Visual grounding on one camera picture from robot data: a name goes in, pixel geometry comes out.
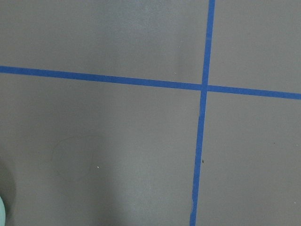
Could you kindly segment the green bowl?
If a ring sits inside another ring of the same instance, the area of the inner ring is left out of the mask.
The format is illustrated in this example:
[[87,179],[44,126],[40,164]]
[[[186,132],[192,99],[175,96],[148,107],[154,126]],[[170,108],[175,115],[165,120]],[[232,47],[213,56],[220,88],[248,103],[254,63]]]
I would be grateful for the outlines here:
[[6,211],[5,211],[5,205],[0,197],[0,226],[5,226],[6,223]]

